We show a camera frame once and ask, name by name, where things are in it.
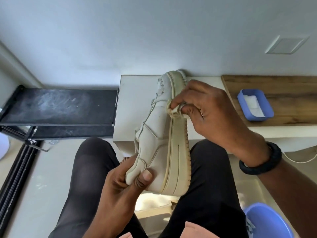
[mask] shoe upper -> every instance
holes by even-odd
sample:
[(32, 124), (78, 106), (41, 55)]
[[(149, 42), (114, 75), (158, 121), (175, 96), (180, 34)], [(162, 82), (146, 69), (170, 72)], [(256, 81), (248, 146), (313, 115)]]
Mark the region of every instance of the shoe upper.
[(172, 86), (167, 74), (158, 79), (157, 85), (150, 112), (135, 134), (135, 147), (138, 152), (136, 162), (125, 176), (126, 183), (130, 185), (142, 171), (152, 169), (154, 181), (147, 190), (154, 192), (160, 192), (166, 172), (171, 122), (166, 106), (168, 100), (172, 99)]

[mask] white shoe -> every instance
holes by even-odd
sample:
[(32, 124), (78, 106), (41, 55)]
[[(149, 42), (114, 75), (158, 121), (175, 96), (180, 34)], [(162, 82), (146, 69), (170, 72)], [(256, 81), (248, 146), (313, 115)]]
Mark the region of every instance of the white shoe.
[(127, 171), (128, 185), (145, 169), (154, 171), (154, 181), (148, 191), (182, 196), (191, 180), (191, 157), (187, 136), (187, 120), (171, 119), (166, 106), (170, 99), (185, 87), (186, 77), (181, 71), (170, 71), (158, 79), (156, 98), (149, 115), (135, 134), (138, 152), (134, 165)]

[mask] wood grain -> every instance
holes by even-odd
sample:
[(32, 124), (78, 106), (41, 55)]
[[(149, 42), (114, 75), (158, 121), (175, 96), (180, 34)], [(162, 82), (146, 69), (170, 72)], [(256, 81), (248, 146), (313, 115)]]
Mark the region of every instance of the wood grain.
[[(247, 126), (298, 126), (317, 124), (317, 77), (315, 76), (236, 76), (222, 75), (226, 91)], [(238, 101), (241, 89), (257, 88), (264, 92), (274, 117), (250, 122)]]

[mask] white cable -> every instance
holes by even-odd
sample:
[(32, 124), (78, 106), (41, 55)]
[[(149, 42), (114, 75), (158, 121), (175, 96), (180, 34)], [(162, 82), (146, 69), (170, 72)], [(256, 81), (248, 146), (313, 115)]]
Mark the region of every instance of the white cable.
[(289, 160), (293, 161), (294, 163), (297, 163), (297, 164), (305, 164), (305, 163), (308, 163), (308, 162), (311, 162), (312, 160), (314, 160), (316, 157), (317, 157), (317, 154), (310, 160), (308, 161), (303, 161), (303, 162), (297, 162), (297, 161), (294, 161), (292, 159), (290, 159), (283, 151), (282, 151), (283, 155), (285, 155), (286, 158), (288, 158)]

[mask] beige shoe sole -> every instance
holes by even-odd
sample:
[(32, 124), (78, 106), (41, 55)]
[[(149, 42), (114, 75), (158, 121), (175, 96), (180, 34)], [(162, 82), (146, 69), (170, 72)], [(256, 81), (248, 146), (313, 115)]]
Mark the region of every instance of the beige shoe sole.
[[(185, 87), (185, 81), (173, 72), (167, 73), (172, 84), (172, 98)], [(187, 119), (179, 117), (171, 119), (167, 166), (165, 178), (161, 188), (162, 194), (182, 196), (191, 183), (192, 166), (187, 135)]]

